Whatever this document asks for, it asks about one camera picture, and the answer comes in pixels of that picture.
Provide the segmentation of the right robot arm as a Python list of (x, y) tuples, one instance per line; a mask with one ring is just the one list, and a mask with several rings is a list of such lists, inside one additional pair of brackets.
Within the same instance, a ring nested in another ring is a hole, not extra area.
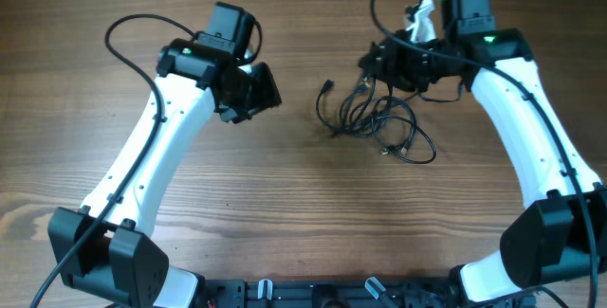
[(451, 303), (479, 307), (606, 270), (606, 188), (564, 131), (523, 34), (498, 29), (489, 0), (418, 0), (407, 26), (359, 60), (364, 75), (406, 92), (459, 78), (497, 130), (524, 212), (484, 258), (451, 271)]

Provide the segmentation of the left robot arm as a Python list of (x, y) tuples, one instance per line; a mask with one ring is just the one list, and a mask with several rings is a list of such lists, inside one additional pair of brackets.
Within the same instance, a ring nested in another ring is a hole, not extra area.
[(111, 168), (77, 209), (48, 224), (52, 279), (115, 307), (213, 307), (205, 279), (175, 266), (152, 240), (162, 198), (193, 139), (213, 117), (233, 124), (278, 106), (273, 76), (248, 47), (260, 23), (226, 3), (208, 27), (164, 46), (150, 98)]

